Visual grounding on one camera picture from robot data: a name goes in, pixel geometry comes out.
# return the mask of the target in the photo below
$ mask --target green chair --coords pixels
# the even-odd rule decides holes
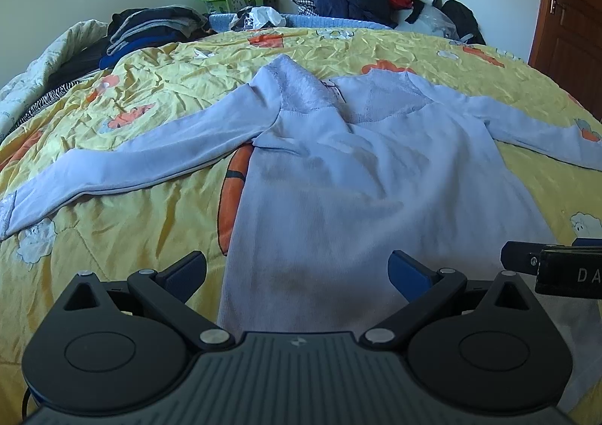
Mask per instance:
[[[200,0],[204,2],[209,10],[210,14],[215,14],[219,12],[221,14],[230,14],[231,12],[236,12],[233,9],[231,0]],[[245,0],[247,5],[249,6],[263,6],[263,0]]]

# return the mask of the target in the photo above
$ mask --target white plastic bag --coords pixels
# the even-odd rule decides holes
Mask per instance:
[[[411,13],[411,9],[403,9],[397,12],[396,18],[399,25],[395,28],[396,31],[422,33],[424,35],[459,40],[456,25],[436,7],[424,6],[414,24],[409,24],[405,21]]]
[[[267,23],[272,23],[274,27],[287,25],[286,18],[283,18],[273,7],[254,7],[249,12],[249,17],[253,20],[253,29],[261,29]]]

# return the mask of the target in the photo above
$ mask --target yellow bedspread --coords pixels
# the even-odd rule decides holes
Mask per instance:
[[[280,53],[320,79],[366,73],[372,67],[408,69],[468,95],[492,96],[551,124],[571,126],[579,120],[584,137],[602,138],[602,126],[553,81],[492,48],[384,30],[227,32],[135,52],[111,74],[99,73],[74,87],[2,143],[0,196],[69,149],[110,150],[165,121],[210,106]],[[602,173],[498,146],[561,243],[571,244],[576,230],[602,238]],[[28,243],[23,233],[0,245],[2,425],[20,420],[23,350],[78,270],[91,269],[101,280],[122,280],[137,269],[162,270],[201,250],[207,256],[207,280],[189,305],[215,319],[226,263],[217,215],[229,161],[152,188],[88,196],[62,208],[50,217],[56,232],[51,253],[37,263],[23,262],[19,247]],[[601,393],[592,390],[574,410],[574,418],[583,424],[600,423]]]

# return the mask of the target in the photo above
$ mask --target zebra print fabric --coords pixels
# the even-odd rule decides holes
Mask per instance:
[[[48,106],[52,106],[55,102],[62,99],[65,96],[65,94],[67,94],[67,92],[69,92],[71,87],[73,87],[74,85],[77,85],[79,83],[82,83],[82,82],[85,82],[85,80],[83,80],[83,79],[72,80],[71,82],[67,82],[66,84],[63,84],[63,85],[57,87],[56,89],[54,89],[50,92],[47,92],[46,94],[41,96],[40,99],[38,99],[31,106],[29,106],[29,108],[23,113],[23,115],[17,120],[17,122],[11,128],[9,133],[12,133],[23,123],[32,119],[32,117],[36,116],[44,108],[47,108]]]

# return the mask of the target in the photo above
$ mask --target sweater sleeve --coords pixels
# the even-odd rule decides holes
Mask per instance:
[[[148,131],[112,152],[73,149],[0,200],[0,240],[84,194],[153,186],[215,163],[277,119],[282,104],[277,58],[216,104]]]
[[[433,101],[483,121],[495,140],[543,153],[567,164],[602,170],[602,141],[583,138],[577,124],[553,126],[491,97],[469,97],[417,76],[411,80]]]

